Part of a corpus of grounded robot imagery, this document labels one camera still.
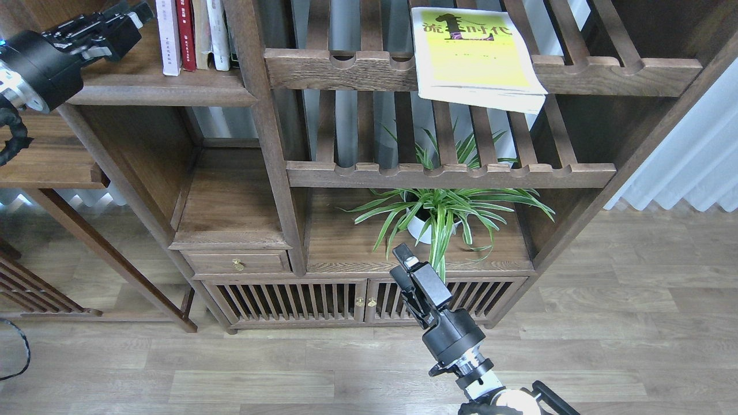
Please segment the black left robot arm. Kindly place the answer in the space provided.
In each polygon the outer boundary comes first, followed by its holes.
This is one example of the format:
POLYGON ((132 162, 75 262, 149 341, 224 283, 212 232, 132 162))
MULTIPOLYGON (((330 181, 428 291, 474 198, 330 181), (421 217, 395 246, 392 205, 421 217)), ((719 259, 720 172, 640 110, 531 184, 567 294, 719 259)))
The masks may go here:
POLYGON ((84 87, 81 70, 100 59, 120 61, 140 40, 155 14, 147 2, 116 3, 79 15, 44 32, 21 31, 2 41, 2 127, 11 139, 2 149, 7 164, 32 142, 21 117, 25 107, 49 113, 84 87))

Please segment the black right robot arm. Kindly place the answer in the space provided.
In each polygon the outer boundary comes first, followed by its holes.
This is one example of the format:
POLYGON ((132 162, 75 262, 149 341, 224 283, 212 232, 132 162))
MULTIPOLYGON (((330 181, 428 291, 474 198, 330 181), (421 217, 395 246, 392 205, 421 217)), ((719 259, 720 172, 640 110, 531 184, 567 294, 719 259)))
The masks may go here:
POLYGON ((459 414, 577 414, 545 383, 530 390, 506 388, 493 363, 480 352, 485 334, 465 309, 451 310, 451 292, 428 262, 421 262, 406 244, 393 249, 399 266, 390 273, 404 304, 424 329, 422 341, 435 358, 430 376, 453 373, 467 403, 459 414))

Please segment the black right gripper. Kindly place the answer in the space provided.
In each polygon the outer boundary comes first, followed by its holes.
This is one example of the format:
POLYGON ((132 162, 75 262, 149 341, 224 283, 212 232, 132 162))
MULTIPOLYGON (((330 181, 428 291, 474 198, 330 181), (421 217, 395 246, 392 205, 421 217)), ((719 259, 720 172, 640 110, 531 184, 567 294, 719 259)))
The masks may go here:
POLYGON ((485 334, 464 309, 451 310, 453 295, 429 263, 420 263, 405 243, 392 249, 402 269, 390 275, 401 289, 409 312, 425 330, 422 340, 438 366, 455 365, 485 334))

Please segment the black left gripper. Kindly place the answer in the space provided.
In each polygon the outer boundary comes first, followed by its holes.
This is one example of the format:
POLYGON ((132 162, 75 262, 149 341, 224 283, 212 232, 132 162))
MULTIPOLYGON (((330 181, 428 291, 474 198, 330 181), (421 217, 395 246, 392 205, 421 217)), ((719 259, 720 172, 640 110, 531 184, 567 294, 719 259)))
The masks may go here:
POLYGON ((82 68, 103 58, 120 61, 154 18, 149 3, 139 2, 126 13, 79 15, 2 40, 2 104, 49 113, 81 91, 82 68))

